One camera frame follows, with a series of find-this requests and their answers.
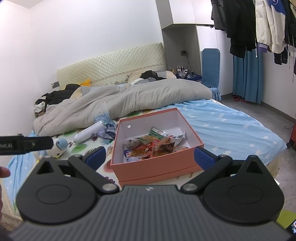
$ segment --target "power outlet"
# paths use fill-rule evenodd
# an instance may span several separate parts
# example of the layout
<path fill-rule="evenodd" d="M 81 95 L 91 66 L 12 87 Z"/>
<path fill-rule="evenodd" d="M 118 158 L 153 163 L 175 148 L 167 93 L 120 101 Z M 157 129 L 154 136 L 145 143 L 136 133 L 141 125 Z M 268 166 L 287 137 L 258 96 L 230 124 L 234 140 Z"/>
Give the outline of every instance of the power outlet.
<path fill-rule="evenodd" d="M 58 82 L 58 81 L 52 83 L 52 88 L 53 88 L 53 89 L 54 89 L 54 88 L 57 88 L 57 87 L 59 87 L 59 82 Z"/>

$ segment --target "chair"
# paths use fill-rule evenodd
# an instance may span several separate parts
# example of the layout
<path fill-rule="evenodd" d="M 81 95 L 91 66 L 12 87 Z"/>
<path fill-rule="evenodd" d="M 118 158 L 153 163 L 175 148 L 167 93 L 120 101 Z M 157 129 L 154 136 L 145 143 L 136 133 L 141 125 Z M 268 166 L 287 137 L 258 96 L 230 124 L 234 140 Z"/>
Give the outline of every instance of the chair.
<path fill-rule="evenodd" d="M 204 49 L 202 51 L 202 84 L 210 88 L 213 99 L 220 101 L 220 51 Z"/>

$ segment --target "black clothes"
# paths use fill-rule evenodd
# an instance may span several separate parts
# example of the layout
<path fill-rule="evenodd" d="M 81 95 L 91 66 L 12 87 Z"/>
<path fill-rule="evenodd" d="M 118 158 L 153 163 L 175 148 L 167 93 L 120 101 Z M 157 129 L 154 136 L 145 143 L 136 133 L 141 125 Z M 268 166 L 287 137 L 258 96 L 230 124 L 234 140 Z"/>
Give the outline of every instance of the black clothes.
<path fill-rule="evenodd" d="M 66 88 L 61 91 L 53 91 L 50 94 L 46 93 L 43 96 L 45 96 L 44 99 L 38 99 L 35 104 L 40 104 L 42 101 L 45 102 L 44 112 L 46 112 L 46 106 L 51 104 L 59 104 L 65 99 L 69 99 L 71 95 L 74 93 L 76 89 L 78 89 L 80 85 L 77 84 L 68 84 L 66 85 Z"/>
<path fill-rule="evenodd" d="M 286 46 L 282 53 L 274 53 L 274 62 L 281 65 L 288 63 L 288 46 Z"/>
<path fill-rule="evenodd" d="M 154 78 L 156 80 L 164 80 L 166 78 L 163 77 L 158 77 L 157 73 L 155 73 L 152 70 L 147 70 L 146 72 L 144 72 L 143 74 L 141 74 L 140 78 L 142 79 L 148 79 L 148 78 Z"/>
<path fill-rule="evenodd" d="M 230 53 L 244 58 L 246 49 L 256 48 L 256 16 L 253 0 L 224 0 L 227 37 L 231 39 Z"/>
<path fill-rule="evenodd" d="M 285 18 L 285 43 L 296 47 L 296 19 L 290 8 L 288 0 L 282 0 L 286 18 Z M 296 74 L 296 60 L 294 63 L 294 74 Z"/>
<path fill-rule="evenodd" d="M 215 29 L 226 31 L 223 0 L 211 0 L 211 2 L 212 2 L 211 19 L 214 21 Z"/>

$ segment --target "white tube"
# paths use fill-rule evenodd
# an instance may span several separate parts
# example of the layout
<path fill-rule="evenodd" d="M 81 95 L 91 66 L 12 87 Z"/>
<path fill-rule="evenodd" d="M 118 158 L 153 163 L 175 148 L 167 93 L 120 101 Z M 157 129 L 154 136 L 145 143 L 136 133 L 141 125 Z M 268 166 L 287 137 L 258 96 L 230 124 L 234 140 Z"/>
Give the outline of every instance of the white tube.
<path fill-rule="evenodd" d="M 99 121 L 95 124 L 93 124 L 92 126 L 86 128 L 85 130 L 79 132 L 77 135 L 74 136 L 73 141 L 78 144 L 81 143 L 85 140 L 87 140 L 88 138 L 90 138 L 92 135 L 94 136 L 95 134 L 97 134 L 99 132 L 99 130 L 105 128 L 102 121 Z"/>

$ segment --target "quilted headboard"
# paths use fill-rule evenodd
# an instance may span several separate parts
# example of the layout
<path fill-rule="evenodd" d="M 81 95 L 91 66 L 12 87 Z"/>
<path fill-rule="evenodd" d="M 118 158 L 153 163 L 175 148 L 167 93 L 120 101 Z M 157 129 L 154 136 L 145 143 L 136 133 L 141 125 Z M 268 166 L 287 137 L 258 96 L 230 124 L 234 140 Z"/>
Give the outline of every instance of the quilted headboard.
<path fill-rule="evenodd" d="M 80 84 L 91 79 L 92 86 L 124 83 L 133 72 L 166 70 L 162 43 L 125 49 L 90 58 L 57 70 L 57 80 L 64 89 L 67 84 Z"/>

